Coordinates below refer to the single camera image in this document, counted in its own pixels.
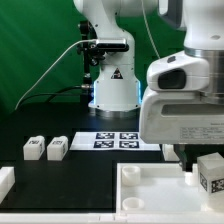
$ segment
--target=black cable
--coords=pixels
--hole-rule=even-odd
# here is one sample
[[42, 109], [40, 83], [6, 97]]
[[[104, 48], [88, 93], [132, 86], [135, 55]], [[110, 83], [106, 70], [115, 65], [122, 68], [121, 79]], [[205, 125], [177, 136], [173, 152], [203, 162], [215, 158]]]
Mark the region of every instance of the black cable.
[[[67, 92], [69, 90], [73, 90], [73, 89], [81, 89], [82, 87], [81, 86], [70, 86], [70, 87], [66, 87], [66, 88], [63, 88], [59, 91], [57, 91], [55, 94], [58, 94], [58, 93], [64, 93], [64, 92]], [[49, 103], [51, 100], [53, 100], [57, 95], [52, 95], [50, 96], [45, 102], [46, 103]]]
[[35, 95], [32, 95], [32, 96], [28, 96], [26, 98], [24, 98], [23, 100], [20, 101], [20, 103], [18, 104], [18, 107], [19, 108], [25, 101], [31, 99], [31, 98], [34, 98], [34, 97], [39, 97], [39, 96], [80, 96], [80, 94], [62, 94], [62, 93], [39, 93], [39, 94], [35, 94]]

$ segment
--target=warning label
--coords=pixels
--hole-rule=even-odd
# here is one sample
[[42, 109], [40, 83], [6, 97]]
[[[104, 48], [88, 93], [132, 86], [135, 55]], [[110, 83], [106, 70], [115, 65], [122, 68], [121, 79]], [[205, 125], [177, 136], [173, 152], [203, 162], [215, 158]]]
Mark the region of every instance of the warning label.
[[123, 79], [120, 70], [117, 68], [112, 75], [111, 79]]

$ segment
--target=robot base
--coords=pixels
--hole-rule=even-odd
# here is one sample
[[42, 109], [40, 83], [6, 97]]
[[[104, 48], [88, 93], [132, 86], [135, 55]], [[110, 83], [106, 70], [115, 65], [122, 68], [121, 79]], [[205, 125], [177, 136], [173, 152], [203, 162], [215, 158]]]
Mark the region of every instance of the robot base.
[[135, 117], [139, 115], [140, 108], [136, 108], [134, 110], [129, 111], [106, 111], [100, 110], [98, 108], [89, 107], [89, 111], [93, 115], [105, 117], [105, 118], [129, 118]]

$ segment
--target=white block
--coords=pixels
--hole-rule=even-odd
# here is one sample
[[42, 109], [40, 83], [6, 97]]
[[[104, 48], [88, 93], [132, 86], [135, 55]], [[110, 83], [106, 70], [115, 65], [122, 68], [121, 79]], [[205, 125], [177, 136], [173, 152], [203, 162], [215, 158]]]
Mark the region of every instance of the white block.
[[193, 165], [192, 172], [185, 172], [185, 183], [188, 186], [198, 186], [198, 167], [197, 165]]
[[177, 154], [174, 152], [173, 145], [162, 145], [162, 151], [165, 161], [179, 161]]
[[15, 183], [14, 167], [3, 167], [0, 170], [0, 204]]
[[68, 151], [68, 138], [54, 138], [47, 147], [47, 159], [61, 161]]
[[31, 137], [28, 142], [23, 146], [24, 160], [39, 160], [44, 150], [44, 137]]
[[198, 157], [199, 191], [224, 193], [224, 159], [219, 153]]

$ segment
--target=white tray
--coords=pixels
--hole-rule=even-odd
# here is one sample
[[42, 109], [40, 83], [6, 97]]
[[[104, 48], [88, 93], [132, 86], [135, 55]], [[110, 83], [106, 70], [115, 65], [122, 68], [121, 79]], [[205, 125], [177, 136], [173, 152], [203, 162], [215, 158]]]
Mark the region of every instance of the white tray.
[[[127, 166], [140, 167], [141, 180], [138, 185], [123, 184], [122, 169]], [[177, 218], [178, 223], [182, 216], [183, 223], [224, 223], [223, 194], [208, 197], [199, 191], [197, 183], [196, 166], [194, 175], [189, 177], [178, 164], [118, 164], [116, 213], [138, 214], [141, 217], [149, 214], [151, 217], [167, 216], [172, 217], [173, 221]], [[122, 206], [124, 200], [129, 198], [142, 200], [144, 208], [135, 210]], [[189, 216], [194, 219], [186, 221]]]

